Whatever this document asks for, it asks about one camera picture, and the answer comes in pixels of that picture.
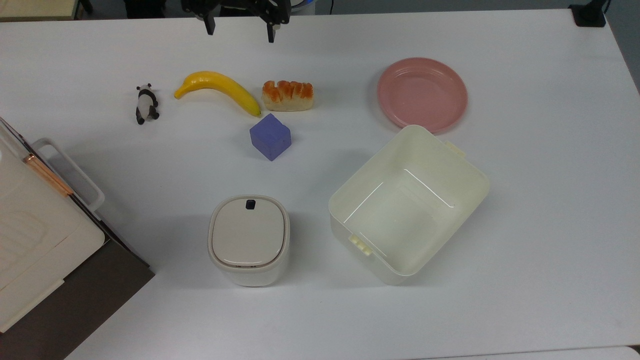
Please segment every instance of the purple cube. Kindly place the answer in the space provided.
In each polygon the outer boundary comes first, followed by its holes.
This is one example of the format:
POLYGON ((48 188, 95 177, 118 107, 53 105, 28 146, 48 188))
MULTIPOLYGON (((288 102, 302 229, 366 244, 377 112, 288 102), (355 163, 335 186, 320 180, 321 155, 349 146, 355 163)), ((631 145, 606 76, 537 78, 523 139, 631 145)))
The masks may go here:
POLYGON ((253 146, 271 161, 291 146, 291 130, 273 114, 265 116, 249 133, 253 146))

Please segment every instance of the pink plate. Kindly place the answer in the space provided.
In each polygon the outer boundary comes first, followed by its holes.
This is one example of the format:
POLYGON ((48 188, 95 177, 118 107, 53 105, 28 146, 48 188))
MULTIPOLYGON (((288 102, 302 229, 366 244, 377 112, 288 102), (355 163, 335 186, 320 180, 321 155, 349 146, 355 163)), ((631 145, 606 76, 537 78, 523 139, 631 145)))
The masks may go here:
POLYGON ((439 133, 462 118, 467 108, 467 88, 443 63, 408 58, 394 63, 380 76, 378 101, 396 125, 416 124, 439 133))

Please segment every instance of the toy panda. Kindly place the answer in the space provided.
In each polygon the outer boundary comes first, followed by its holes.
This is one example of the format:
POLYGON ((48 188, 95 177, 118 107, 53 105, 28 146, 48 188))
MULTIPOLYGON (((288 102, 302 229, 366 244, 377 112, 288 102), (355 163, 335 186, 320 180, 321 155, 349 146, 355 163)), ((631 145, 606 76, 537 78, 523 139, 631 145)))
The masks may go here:
POLYGON ((158 101, 156 100, 156 95, 151 91, 151 84, 138 86, 136 89, 140 90, 138 92, 138 107, 136 108, 136 120, 138 123, 140 125, 144 124, 149 117, 154 120, 157 119, 160 116, 156 110, 158 101))

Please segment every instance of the yellow banana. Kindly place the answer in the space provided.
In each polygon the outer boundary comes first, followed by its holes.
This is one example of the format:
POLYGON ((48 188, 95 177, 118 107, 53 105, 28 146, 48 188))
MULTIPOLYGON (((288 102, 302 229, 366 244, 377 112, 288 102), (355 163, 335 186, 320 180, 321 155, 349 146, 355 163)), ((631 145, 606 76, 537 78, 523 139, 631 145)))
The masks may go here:
POLYGON ((213 71, 198 71, 187 76, 182 83, 182 86, 175 91, 173 96, 176 99, 180 99, 184 94, 199 89, 214 89, 224 94, 227 94, 231 99, 242 106, 249 114, 259 117, 260 105, 253 98, 248 91, 246 91, 240 84, 236 83, 228 76, 224 76, 219 72, 213 71))

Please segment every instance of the bread roll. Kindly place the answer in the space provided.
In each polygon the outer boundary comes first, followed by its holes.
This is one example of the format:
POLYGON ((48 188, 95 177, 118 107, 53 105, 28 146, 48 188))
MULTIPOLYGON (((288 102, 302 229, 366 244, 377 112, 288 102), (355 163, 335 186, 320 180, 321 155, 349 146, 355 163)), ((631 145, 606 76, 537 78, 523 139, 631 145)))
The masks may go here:
POLYGON ((295 81, 267 81, 262 87, 262 101, 271 111, 302 111, 314 105, 314 87, 295 81))

